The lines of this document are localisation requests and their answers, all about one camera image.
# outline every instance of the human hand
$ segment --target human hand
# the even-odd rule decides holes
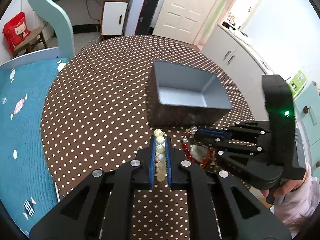
[[[297,189],[298,187],[300,187],[304,181],[306,180],[306,175],[304,174],[304,178],[303,180],[293,180],[293,179],[289,179],[288,181],[286,181],[284,184],[280,185],[280,187],[278,187],[275,192],[273,193],[274,197],[280,197],[283,195],[288,194],[290,191]],[[267,197],[269,195],[269,190],[261,190],[261,193],[263,194],[264,197]]]

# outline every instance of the wooden stool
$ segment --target wooden stool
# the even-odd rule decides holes
[[[17,47],[14,48],[14,51],[12,53],[12,56],[15,58],[19,52],[26,50],[25,54],[30,53],[33,51],[33,49],[35,48],[35,46],[37,44],[39,44],[40,42],[43,43],[44,47],[47,49],[47,43],[45,42],[45,39],[43,37],[43,28],[44,27],[38,27],[34,30],[31,31],[31,33],[29,34],[29,36],[23,41],[21,42]],[[38,35],[40,35],[40,38],[37,39],[37,41],[34,44],[30,45],[30,42],[35,39]]]

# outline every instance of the drawer handle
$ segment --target drawer handle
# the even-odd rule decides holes
[[[311,117],[313,125],[317,125],[318,122],[317,122],[315,113],[313,112],[313,109],[311,108],[311,106],[309,106],[309,107],[305,106],[302,111],[304,114],[308,114],[310,112],[310,117]]]
[[[227,64],[227,65],[229,65],[230,62],[231,62],[235,57],[236,57],[236,55],[233,55],[233,56],[228,60],[228,64]]]
[[[228,57],[228,55],[229,55],[231,52],[232,52],[232,51],[231,51],[231,50],[229,50],[229,51],[227,52],[227,54],[224,56],[223,60],[226,60],[226,59],[227,59],[227,57]]]

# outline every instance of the red backpack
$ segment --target red backpack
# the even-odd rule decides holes
[[[26,15],[23,12],[18,13],[4,25],[2,33],[9,43],[9,49],[13,52],[14,48],[30,34],[26,26]]]

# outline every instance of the white bead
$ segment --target white bead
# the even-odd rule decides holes
[[[166,173],[167,173],[166,170],[158,170],[157,171],[158,176],[164,176]]]
[[[162,132],[160,129],[155,129],[155,131],[153,132],[153,134],[158,137],[158,136],[163,136],[164,132]]]
[[[165,176],[157,176],[157,181],[162,182],[165,180]]]
[[[165,155],[163,153],[161,153],[158,155],[158,157],[156,159],[158,160],[158,162],[165,162]]]
[[[165,162],[159,162],[158,165],[157,165],[157,168],[159,168],[161,170],[165,170],[166,169]]]
[[[157,151],[158,153],[164,153],[165,147],[160,144],[160,145],[158,145],[158,146],[156,147],[156,151]]]
[[[164,137],[163,136],[158,136],[156,138],[156,143],[157,144],[163,144],[164,143]]]

